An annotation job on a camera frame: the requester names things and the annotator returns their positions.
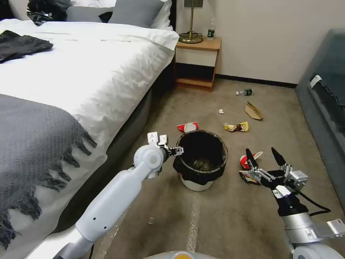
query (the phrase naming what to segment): tape on floor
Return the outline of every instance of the tape on floor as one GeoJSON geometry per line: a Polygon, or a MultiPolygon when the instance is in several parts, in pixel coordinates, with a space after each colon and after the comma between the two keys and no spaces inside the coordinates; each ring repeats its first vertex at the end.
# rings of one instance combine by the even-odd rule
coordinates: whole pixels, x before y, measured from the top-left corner
{"type": "Polygon", "coordinates": [[[122,225],[127,215],[129,208],[130,207],[128,207],[127,210],[121,215],[119,220],[116,222],[116,225],[104,235],[104,237],[102,238],[101,244],[98,247],[95,245],[94,254],[97,254],[97,259],[104,259],[112,241],[114,240],[117,232],[120,229],[120,226],[122,225]]]}
{"type": "Polygon", "coordinates": [[[191,252],[195,252],[195,247],[197,246],[200,206],[201,206],[201,202],[200,202],[200,199],[198,198],[198,194],[196,194],[193,200],[192,214],[191,214],[189,232],[188,232],[188,238],[187,238],[187,251],[191,251],[191,252]]]}

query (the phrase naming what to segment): gray sofa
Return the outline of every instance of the gray sofa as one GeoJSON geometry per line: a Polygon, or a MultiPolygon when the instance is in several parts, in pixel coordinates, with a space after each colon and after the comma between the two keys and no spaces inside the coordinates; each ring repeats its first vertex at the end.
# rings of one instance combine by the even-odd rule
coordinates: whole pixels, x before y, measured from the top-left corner
{"type": "Polygon", "coordinates": [[[330,93],[328,86],[337,89],[338,94],[342,95],[343,92],[345,95],[345,29],[328,32],[296,87],[305,118],[344,210],[345,134],[342,120],[345,121],[345,113],[337,97],[331,96],[333,94],[326,96],[330,93]],[[319,88],[310,87],[310,80],[315,75],[321,76],[326,87],[321,87],[321,84],[319,88]],[[334,101],[332,107],[327,105],[327,100],[334,101]]]}

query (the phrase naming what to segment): brass lamp base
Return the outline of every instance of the brass lamp base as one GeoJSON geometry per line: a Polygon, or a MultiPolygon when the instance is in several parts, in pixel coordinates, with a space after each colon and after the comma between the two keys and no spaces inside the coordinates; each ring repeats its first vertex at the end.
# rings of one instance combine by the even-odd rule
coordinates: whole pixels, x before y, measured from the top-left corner
{"type": "Polygon", "coordinates": [[[193,33],[192,37],[189,37],[189,32],[188,33],[181,33],[179,41],[183,43],[199,43],[203,41],[202,35],[193,33]]]}

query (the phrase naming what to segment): baseboard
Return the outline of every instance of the baseboard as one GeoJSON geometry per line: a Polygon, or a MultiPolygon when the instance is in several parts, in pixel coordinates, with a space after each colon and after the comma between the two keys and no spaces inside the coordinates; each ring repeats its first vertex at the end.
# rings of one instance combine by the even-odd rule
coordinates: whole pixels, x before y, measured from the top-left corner
{"type": "Polygon", "coordinates": [[[236,76],[228,76],[228,75],[222,75],[222,74],[216,74],[216,78],[247,82],[247,83],[258,83],[261,85],[281,86],[281,87],[287,87],[287,88],[296,88],[297,86],[297,84],[294,84],[294,83],[285,83],[285,82],[278,82],[278,81],[247,78],[247,77],[236,77],[236,76]]]}

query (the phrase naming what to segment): green bottle label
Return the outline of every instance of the green bottle label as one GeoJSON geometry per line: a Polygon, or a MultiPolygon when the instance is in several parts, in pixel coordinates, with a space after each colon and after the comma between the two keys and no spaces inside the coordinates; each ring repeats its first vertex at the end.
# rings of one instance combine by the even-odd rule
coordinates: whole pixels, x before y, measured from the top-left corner
{"type": "Polygon", "coordinates": [[[215,36],[215,31],[214,30],[208,30],[207,37],[213,38],[215,36]]]}
{"type": "Polygon", "coordinates": [[[245,95],[252,95],[253,90],[252,89],[245,89],[244,93],[245,93],[245,95]]]}

